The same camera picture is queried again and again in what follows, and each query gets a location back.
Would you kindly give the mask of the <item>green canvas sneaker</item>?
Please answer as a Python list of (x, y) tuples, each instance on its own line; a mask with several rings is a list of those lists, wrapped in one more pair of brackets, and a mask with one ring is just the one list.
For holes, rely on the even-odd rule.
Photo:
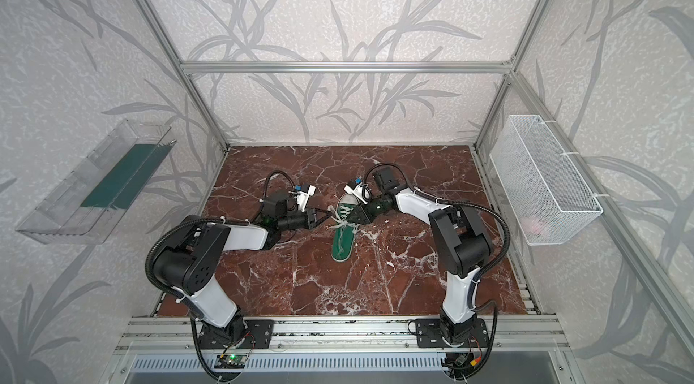
[(344, 194), (336, 206), (329, 208), (332, 213), (332, 219), (335, 222), (331, 254), (336, 262), (345, 262), (352, 255), (358, 227), (348, 223), (347, 217), (358, 203), (359, 201), (353, 195)]

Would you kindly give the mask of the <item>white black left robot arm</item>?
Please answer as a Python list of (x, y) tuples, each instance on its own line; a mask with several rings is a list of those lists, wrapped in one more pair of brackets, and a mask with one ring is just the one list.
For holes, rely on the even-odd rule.
[(314, 230), (332, 214), (308, 208), (272, 218), (262, 213), (252, 221), (189, 215), (160, 237), (146, 256), (149, 282), (175, 297), (190, 311), (193, 321), (223, 346), (241, 344), (249, 330), (240, 308), (215, 277), (227, 251), (270, 250), (283, 232)]

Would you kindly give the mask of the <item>white shoelace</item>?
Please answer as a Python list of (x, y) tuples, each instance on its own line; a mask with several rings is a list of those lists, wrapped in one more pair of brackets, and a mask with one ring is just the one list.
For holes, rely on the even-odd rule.
[(345, 235), (352, 235), (352, 237), (354, 237), (357, 232), (359, 232), (358, 224), (347, 221), (348, 216), (355, 207), (356, 204), (353, 203), (340, 204), (337, 206), (331, 205), (328, 207), (328, 210), (331, 213), (331, 218), (335, 222), (332, 229), (335, 230), (336, 238), (343, 238)]

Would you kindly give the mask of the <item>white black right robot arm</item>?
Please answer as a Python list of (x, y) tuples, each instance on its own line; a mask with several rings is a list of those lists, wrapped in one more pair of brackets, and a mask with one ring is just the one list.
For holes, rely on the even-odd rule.
[(397, 211), (429, 226), (438, 262), (446, 270), (446, 296), (439, 318), (414, 321), (419, 348), (482, 351), (491, 345), (493, 331), (479, 317), (476, 305), (482, 270), (493, 254), (480, 210), (471, 203), (454, 203), (401, 187), (359, 203), (346, 216), (347, 223), (366, 225), (381, 214)]

